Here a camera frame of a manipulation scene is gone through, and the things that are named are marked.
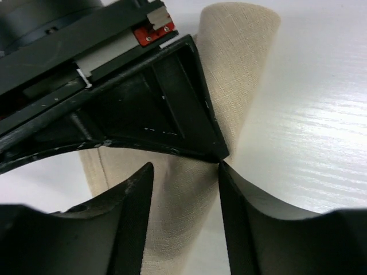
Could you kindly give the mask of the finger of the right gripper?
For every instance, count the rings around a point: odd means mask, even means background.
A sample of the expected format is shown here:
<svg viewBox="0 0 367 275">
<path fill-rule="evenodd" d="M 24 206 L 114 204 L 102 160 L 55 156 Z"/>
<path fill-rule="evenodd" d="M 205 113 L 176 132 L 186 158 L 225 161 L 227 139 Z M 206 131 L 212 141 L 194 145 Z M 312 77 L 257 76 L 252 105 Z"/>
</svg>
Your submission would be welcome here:
<svg viewBox="0 0 367 275">
<path fill-rule="evenodd" d="M 79 76 L 28 100 L 1 100 L 1 172 L 99 147 L 217 163 L 229 154 L 193 37 L 122 66 L 90 88 Z"/>
</svg>

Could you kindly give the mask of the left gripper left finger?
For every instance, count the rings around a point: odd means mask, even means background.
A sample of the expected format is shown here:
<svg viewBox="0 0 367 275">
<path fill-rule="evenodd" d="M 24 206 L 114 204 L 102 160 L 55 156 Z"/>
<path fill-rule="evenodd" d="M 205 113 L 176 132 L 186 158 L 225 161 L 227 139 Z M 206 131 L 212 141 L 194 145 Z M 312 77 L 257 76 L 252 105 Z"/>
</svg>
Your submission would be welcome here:
<svg viewBox="0 0 367 275">
<path fill-rule="evenodd" d="M 1 273 L 139 274 L 153 179 L 154 167 L 146 163 L 63 213 L 1 206 Z"/>
</svg>

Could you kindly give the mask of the beige cloth napkin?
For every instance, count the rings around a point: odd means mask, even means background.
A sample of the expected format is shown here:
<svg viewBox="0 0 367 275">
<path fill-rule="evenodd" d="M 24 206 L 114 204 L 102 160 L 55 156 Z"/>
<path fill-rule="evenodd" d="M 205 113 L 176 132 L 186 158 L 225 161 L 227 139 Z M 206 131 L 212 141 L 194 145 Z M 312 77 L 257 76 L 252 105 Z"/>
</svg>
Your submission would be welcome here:
<svg viewBox="0 0 367 275">
<path fill-rule="evenodd" d="M 250 3 L 203 9 L 195 41 L 230 155 L 280 25 L 272 10 Z M 154 165 L 142 274 L 229 274 L 215 164 L 131 149 L 80 151 L 92 195 Z"/>
</svg>

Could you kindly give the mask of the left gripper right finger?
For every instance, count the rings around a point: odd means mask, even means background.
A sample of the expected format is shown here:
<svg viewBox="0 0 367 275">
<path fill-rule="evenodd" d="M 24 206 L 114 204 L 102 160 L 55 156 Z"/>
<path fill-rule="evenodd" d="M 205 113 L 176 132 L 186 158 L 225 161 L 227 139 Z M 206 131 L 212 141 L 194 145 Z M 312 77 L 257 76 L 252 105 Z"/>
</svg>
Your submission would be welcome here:
<svg viewBox="0 0 367 275">
<path fill-rule="evenodd" d="M 318 214 L 286 203 L 218 167 L 232 274 L 365 274 L 366 210 Z"/>
</svg>

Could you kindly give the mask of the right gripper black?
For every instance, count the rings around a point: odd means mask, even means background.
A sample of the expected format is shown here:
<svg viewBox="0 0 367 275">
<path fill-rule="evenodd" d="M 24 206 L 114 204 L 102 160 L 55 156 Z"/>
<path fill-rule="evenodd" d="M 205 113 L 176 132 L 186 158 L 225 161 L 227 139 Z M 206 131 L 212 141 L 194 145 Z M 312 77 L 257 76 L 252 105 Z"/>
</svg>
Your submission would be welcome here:
<svg viewBox="0 0 367 275">
<path fill-rule="evenodd" d="M 162 1 L 2 1 L 1 136 L 31 136 L 177 34 Z"/>
</svg>

